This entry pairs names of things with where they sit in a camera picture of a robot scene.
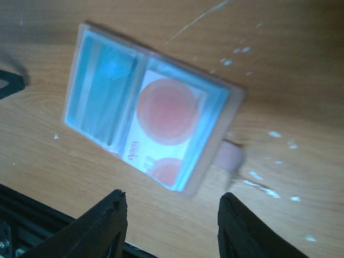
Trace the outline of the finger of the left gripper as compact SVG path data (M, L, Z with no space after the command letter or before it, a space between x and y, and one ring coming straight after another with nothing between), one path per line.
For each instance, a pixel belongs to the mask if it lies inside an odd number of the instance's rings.
M1 88L1 99L16 94L26 88L24 78L15 73L1 70L1 80L8 83Z

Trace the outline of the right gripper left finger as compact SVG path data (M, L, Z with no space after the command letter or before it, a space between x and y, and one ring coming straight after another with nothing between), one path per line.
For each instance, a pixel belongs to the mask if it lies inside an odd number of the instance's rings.
M122 257L127 226L126 195L114 190L24 257Z

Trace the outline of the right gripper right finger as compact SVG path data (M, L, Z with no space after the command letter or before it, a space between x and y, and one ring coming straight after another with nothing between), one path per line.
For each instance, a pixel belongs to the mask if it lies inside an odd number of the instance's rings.
M220 199L218 227L220 257L307 257L231 192Z

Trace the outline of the blue credit card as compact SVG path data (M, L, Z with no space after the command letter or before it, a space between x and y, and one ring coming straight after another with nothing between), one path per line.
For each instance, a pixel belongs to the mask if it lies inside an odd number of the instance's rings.
M122 44L86 31L66 102L65 123L108 148L140 57Z

